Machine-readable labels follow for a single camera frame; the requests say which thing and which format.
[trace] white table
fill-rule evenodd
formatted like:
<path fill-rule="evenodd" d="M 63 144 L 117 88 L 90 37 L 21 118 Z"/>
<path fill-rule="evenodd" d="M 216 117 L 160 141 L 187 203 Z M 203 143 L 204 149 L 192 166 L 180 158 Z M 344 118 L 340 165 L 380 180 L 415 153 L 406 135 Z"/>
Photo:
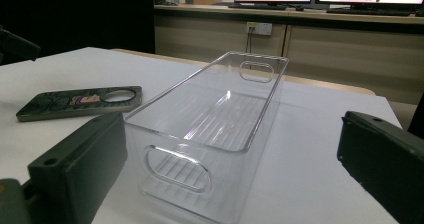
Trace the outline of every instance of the white table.
<path fill-rule="evenodd" d="M 36 94 L 140 85 L 145 103 L 197 69 L 96 48 L 0 67 L 0 178 L 24 183 L 31 161 L 92 118 L 19 123 L 16 112 Z M 387 100 L 292 82 L 283 89 L 240 223 L 396 223 L 336 159 L 347 110 L 400 126 Z M 124 168 L 93 223 L 178 223 L 143 206 L 132 179 Z"/>

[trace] transparent container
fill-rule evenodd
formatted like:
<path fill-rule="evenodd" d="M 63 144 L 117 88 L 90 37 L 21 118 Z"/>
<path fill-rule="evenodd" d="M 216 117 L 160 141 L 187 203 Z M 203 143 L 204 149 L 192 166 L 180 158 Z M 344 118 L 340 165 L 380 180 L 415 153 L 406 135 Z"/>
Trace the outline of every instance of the transparent container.
<path fill-rule="evenodd" d="M 287 63 L 228 52 L 131 112 L 126 132 L 141 193 L 208 222 L 237 223 Z"/>

